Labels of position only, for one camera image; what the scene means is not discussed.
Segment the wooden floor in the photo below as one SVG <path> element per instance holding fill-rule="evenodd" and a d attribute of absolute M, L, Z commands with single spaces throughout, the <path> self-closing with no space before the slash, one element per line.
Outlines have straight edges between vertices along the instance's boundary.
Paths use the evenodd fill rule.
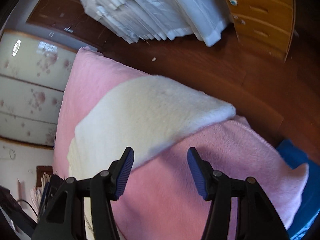
<path fill-rule="evenodd" d="M 288 59 L 282 63 L 245 50 L 231 25 L 211 48 L 193 35 L 136 44 L 114 36 L 104 55 L 232 103 L 273 146 L 290 138 L 320 164 L 320 54 L 316 45 L 302 35 L 294 37 Z"/>

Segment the folded blanket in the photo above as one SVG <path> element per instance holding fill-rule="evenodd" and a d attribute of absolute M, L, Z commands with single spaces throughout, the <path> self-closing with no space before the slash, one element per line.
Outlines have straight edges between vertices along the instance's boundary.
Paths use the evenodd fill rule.
<path fill-rule="evenodd" d="M 237 179 L 254 176 L 288 228 L 300 206 L 308 165 L 291 170 L 250 128 L 236 121 L 217 123 L 234 114 L 232 105 L 164 77 L 123 82 L 77 125 L 69 175 L 91 177 L 131 146 L 135 169 L 124 195 L 112 203 L 125 238 L 200 239 L 210 203 L 198 195 L 187 165 L 187 149 L 196 147 L 214 169 Z M 232 207 L 229 239 L 236 230 L 235 202 Z M 89 201 L 85 214 L 90 228 Z"/>

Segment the wire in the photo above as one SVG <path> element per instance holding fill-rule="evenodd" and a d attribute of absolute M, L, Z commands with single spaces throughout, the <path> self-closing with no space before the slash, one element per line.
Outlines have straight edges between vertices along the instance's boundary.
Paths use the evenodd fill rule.
<path fill-rule="evenodd" d="M 21 202 L 21 201 L 27 203 L 27 204 L 30 206 L 30 208 L 32 209 L 32 211 L 33 211 L 33 212 L 36 214 L 36 216 L 38 217 L 38 214 L 36 213 L 36 211 L 33 209 L 33 207 L 30 205 L 30 203 L 29 203 L 28 201 L 26 201 L 26 200 L 24 200 L 24 199 L 18 199 L 18 200 L 17 200 L 17 202 Z"/>

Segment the wooden door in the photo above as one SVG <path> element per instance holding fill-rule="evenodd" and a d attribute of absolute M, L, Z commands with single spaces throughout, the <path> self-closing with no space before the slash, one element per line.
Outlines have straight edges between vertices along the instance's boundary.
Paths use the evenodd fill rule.
<path fill-rule="evenodd" d="M 68 34 L 98 49 L 111 31 L 85 14 L 80 0 L 39 0 L 27 23 Z"/>

